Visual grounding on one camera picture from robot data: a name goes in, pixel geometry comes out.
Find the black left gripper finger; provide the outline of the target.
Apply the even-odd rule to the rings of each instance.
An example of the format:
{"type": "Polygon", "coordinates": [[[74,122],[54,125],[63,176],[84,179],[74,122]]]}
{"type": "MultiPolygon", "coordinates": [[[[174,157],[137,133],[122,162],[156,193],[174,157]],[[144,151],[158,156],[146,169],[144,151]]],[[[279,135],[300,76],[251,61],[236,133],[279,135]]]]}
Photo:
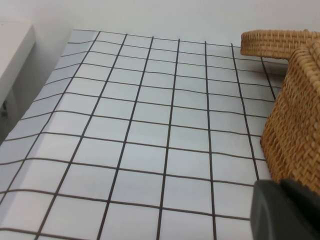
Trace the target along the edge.
{"type": "Polygon", "coordinates": [[[250,226],[254,240],[318,240],[320,195],[292,179],[258,180],[250,226]]]}

